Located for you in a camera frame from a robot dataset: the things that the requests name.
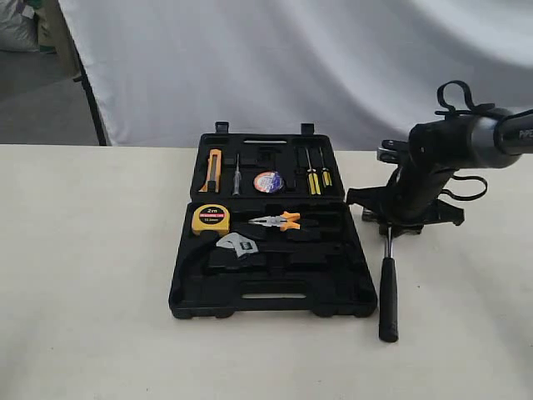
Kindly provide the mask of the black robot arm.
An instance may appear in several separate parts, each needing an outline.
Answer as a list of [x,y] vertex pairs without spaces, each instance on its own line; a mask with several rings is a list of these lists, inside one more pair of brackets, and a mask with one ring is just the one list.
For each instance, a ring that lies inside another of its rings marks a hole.
[[490,111],[447,113],[436,122],[419,123],[407,141],[385,140],[377,151],[383,163],[396,165],[383,187],[351,188],[349,205],[363,208],[366,221],[378,223],[383,233],[419,233],[426,225],[461,225],[464,211],[439,199],[460,196],[446,190],[460,179],[461,169],[502,169],[532,152],[532,112],[515,115]]

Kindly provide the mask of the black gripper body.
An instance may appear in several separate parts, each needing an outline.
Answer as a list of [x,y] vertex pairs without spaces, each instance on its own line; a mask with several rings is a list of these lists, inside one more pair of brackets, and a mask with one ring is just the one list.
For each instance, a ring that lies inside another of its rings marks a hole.
[[386,188],[393,216],[413,218],[421,215],[441,194],[452,178],[454,168],[424,168],[415,164],[401,164],[391,175]]

